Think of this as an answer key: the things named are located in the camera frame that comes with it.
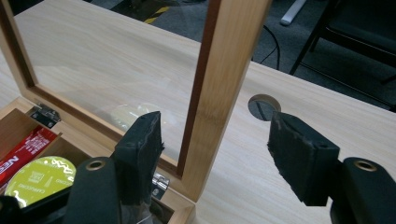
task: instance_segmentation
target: open lid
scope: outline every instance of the open lid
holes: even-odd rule
[[[90,94],[95,95],[97,93],[106,92],[108,83],[111,83],[111,78],[105,77],[100,79],[101,74],[97,75],[91,70],[78,71],[76,68],[71,69],[70,67],[61,67],[60,65],[44,64],[39,67],[40,73],[47,74],[49,77],[55,73],[56,76],[64,75],[66,77],[72,77],[72,81],[75,81],[76,86],[70,86],[69,80],[61,79],[55,86],[46,84],[43,77],[37,75],[35,65],[32,65],[27,51],[24,47],[27,43],[22,43],[22,37],[17,29],[18,24],[32,24],[36,22],[42,26],[46,26],[47,21],[51,21],[54,24],[57,22],[62,23],[64,21],[57,21],[61,18],[70,18],[72,21],[70,25],[75,26],[73,29],[81,30],[82,33],[67,34],[62,33],[62,29],[58,29],[57,35],[43,34],[43,30],[35,28],[35,32],[29,33],[32,38],[40,39],[42,42],[52,41],[56,43],[62,35],[75,35],[76,42],[72,43],[74,49],[69,49],[70,55],[62,55],[65,59],[75,60],[84,59],[86,62],[89,60],[99,60],[99,63],[107,63],[110,67],[114,67],[115,70],[122,69],[117,67],[115,64],[111,64],[108,60],[110,57],[101,57],[103,55],[85,55],[84,50],[92,48],[83,42],[78,42],[79,38],[82,38],[81,34],[89,35],[91,32],[84,33],[84,27],[95,26],[98,21],[95,21],[95,16],[104,17],[100,20],[102,27],[107,27],[111,22],[121,22],[122,26],[114,26],[111,29],[114,35],[118,36],[119,41],[126,41],[126,35],[133,32],[132,39],[128,39],[124,45],[112,46],[109,39],[109,47],[102,49],[102,53],[108,53],[111,56],[120,52],[116,59],[111,58],[112,62],[129,61],[129,64],[134,64],[133,60],[137,60],[128,53],[123,51],[124,47],[127,48],[130,45],[134,45],[135,49],[139,49],[142,46],[149,46],[151,50],[146,50],[146,56],[160,61],[151,61],[149,63],[135,64],[135,67],[152,67],[157,66],[158,71],[161,71],[162,79],[158,83],[174,83],[178,82],[178,85],[171,85],[171,88],[158,89],[158,86],[150,86],[147,83],[138,82],[135,86],[121,87],[117,86],[116,89],[125,88],[128,90],[124,97],[138,97],[137,94],[144,93],[145,91],[155,91],[157,95],[166,95],[165,101],[169,102],[169,105],[174,108],[179,108],[182,102],[186,101],[183,95],[184,91],[175,89],[177,86],[184,88],[184,85],[189,85],[189,81],[185,81],[184,77],[174,76],[173,73],[180,72],[183,69],[185,63],[191,64],[191,60],[188,57],[198,58],[196,64],[195,76],[190,78],[191,80],[191,97],[187,98],[186,114],[183,122],[178,124],[178,130],[182,132],[180,137],[170,139],[167,138],[166,134],[163,135],[163,141],[165,147],[167,144],[172,146],[173,142],[180,143],[180,151],[176,158],[172,155],[162,155],[159,169],[160,172],[167,177],[171,178],[171,188],[175,189],[179,193],[183,194],[187,198],[197,201],[205,187],[205,182],[209,175],[211,166],[216,157],[217,150],[222,138],[222,135],[227,126],[228,119],[232,113],[233,105],[236,97],[240,90],[242,81],[247,71],[251,55],[255,48],[258,35],[261,32],[263,20],[266,12],[269,9],[271,1],[221,1],[211,0],[208,4],[207,17],[205,22],[205,30],[202,39],[202,45],[200,47],[199,56],[195,57],[193,53],[198,52],[199,44],[182,38],[177,35],[169,34],[165,31],[159,31],[155,27],[151,27],[144,23],[138,23],[129,18],[124,18],[116,13],[98,9],[83,1],[44,1],[39,5],[32,7],[27,10],[31,11],[31,15],[35,12],[39,13],[42,8],[47,7],[51,9],[50,14],[42,15],[42,17],[29,18],[29,13],[21,14],[16,16],[15,22],[12,11],[8,5],[7,0],[1,0],[0,3],[0,22],[1,22],[1,33],[0,33],[0,44],[1,49],[7,59],[7,63],[10,70],[15,77],[21,94],[35,103],[43,103],[49,107],[55,109],[60,113],[60,117],[63,121],[73,125],[80,131],[83,131],[92,139],[95,139],[100,144],[114,148],[124,134],[124,130],[117,127],[116,123],[104,119],[104,117],[95,114],[89,105],[80,104],[77,102],[80,97],[88,97]],[[49,29],[56,30],[56,27],[52,26]],[[161,40],[158,40],[159,35],[163,35]],[[92,33],[92,38],[99,38],[101,41],[106,39],[106,36],[100,36],[100,33]],[[80,55],[76,56],[73,54],[74,50],[79,50]],[[57,55],[47,55],[49,58],[58,57]],[[168,66],[167,63],[173,63],[177,66]],[[81,78],[80,74],[90,74],[91,77]],[[67,97],[64,93],[66,91],[57,91],[57,89],[69,88],[68,92],[74,93],[74,97]],[[140,92],[132,92],[129,90],[143,89]],[[117,101],[120,97],[119,94],[116,96],[108,95],[107,100]],[[93,104],[102,103],[100,101],[92,102]],[[146,109],[150,107],[154,109],[160,108],[147,102],[145,105]],[[166,122],[171,122],[172,116],[163,116]]]

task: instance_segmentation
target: metal hinge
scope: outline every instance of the metal hinge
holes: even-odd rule
[[[152,177],[152,193],[151,196],[160,200],[161,197],[165,194],[166,190],[169,186],[169,179],[163,175],[154,173],[154,177]]]
[[[43,104],[36,105],[30,117],[48,128],[52,128],[61,121],[58,112]]]

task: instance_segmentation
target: wooden frame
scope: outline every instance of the wooden frame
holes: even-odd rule
[[[180,161],[176,167],[165,160],[160,168],[171,178],[171,188],[194,202],[205,187],[270,4],[270,0],[209,3]],[[22,95],[53,107],[65,122],[113,148],[120,131],[37,84],[7,0],[1,0],[0,20],[1,48]]]

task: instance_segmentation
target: wooden box lid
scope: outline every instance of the wooden box lid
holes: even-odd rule
[[[196,202],[216,157],[269,4],[212,1],[198,59],[198,43],[82,1],[45,1],[17,15],[16,22],[4,1],[2,50],[25,98],[52,107],[63,121],[108,148],[114,148],[124,130],[92,112],[95,103],[111,104],[118,97],[146,94],[151,100],[148,105],[158,101],[156,98],[165,103],[159,108],[169,105],[170,116],[177,116],[182,110],[180,117],[186,121],[174,127],[182,135],[166,138],[168,135],[163,133],[165,146],[167,139],[169,145],[181,142],[180,154],[172,158],[165,153],[160,170],[171,178],[175,191]],[[236,18],[236,12],[255,16]],[[97,39],[90,46],[87,38]],[[85,63],[98,68],[84,66]],[[196,72],[191,74],[188,66],[196,66]],[[151,74],[141,72],[145,68]],[[114,70],[114,75],[101,73],[102,70]],[[139,80],[128,86],[122,83],[130,82],[124,80],[124,73]],[[178,86],[160,89],[161,85],[149,83],[147,76],[155,76],[158,83]],[[184,90],[189,85],[192,92]]]

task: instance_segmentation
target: gray carpet floor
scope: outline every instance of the gray carpet floor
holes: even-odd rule
[[[201,41],[208,1],[199,4],[184,4],[181,0],[146,0],[143,5],[148,1],[157,1],[159,4],[170,6],[152,25]],[[282,26],[279,21],[293,2],[294,0],[274,0],[265,21],[265,25],[272,31],[279,43],[279,70],[285,73],[290,71],[327,4],[322,0],[308,0],[292,24]],[[93,0],[92,3],[111,9],[118,5],[120,0]],[[253,60],[260,63],[275,46],[274,39],[262,29]],[[275,51],[262,64],[276,68],[276,60]],[[319,40],[316,50],[312,53],[308,52],[304,62],[345,81],[356,89],[369,92],[392,105],[396,104],[396,80],[386,85],[380,83],[380,80],[396,75],[396,69],[393,67],[368,59],[351,50],[343,49],[326,40]],[[389,109],[389,105],[378,102],[303,66],[299,66],[294,75],[368,104]]]

